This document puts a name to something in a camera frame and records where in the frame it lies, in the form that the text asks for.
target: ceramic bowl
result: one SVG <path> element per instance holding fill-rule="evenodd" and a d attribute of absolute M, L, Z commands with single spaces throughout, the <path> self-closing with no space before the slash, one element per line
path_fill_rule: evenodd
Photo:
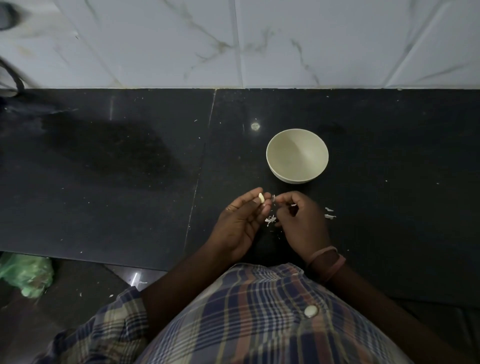
<path fill-rule="evenodd" d="M 279 132 L 268 143 L 266 154 L 273 174 L 292 184 L 313 180 L 328 164 L 328 149 L 324 141 L 304 129 Z"/>

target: black granite countertop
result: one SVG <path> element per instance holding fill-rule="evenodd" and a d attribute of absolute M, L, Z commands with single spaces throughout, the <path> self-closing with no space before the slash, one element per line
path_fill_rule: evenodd
<path fill-rule="evenodd" d="M 68 111 L 0 115 L 0 250 L 169 270 L 236 196 L 298 189 L 335 210 L 332 241 L 387 294 L 480 307 L 479 91 L 35 95 Z M 265 159 L 290 128 L 329 150 L 307 184 L 281 182 Z M 273 263 L 286 242 L 264 227 L 255 249 Z"/>

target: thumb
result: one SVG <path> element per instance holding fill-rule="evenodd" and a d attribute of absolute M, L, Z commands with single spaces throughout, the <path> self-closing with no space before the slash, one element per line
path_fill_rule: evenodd
<path fill-rule="evenodd" d="M 242 207 L 235 211 L 235 215 L 238 218 L 245 220 L 248 216 L 253 214 L 256 209 L 258 209 L 258 206 L 260 206 L 261 203 L 262 202 L 260 201 L 260 198 L 256 197 L 253 200 L 250 200 L 243 204 Z"/>
<path fill-rule="evenodd" d="M 288 207 L 283 206 L 276 212 L 276 217 L 282 223 L 282 226 L 290 225 L 295 221 L 295 218 L 290 214 Z"/>

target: forearm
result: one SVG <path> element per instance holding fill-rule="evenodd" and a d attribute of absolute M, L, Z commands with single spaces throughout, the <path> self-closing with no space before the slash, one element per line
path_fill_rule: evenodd
<path fill-rule="evenodd" d="M 314 262 L 313 268 L 320 272 L 331 257 Z M 416 364 L 470 363 L 349 266 L 341 267 L 326 286 L 372 321 Z"/>
<path fill-rule="evenodd" d="M 148 339 L 153 339 L 196 296 L 212 284 L 229 264 L 207 245 L 141 292 L 148 316 Z"/>

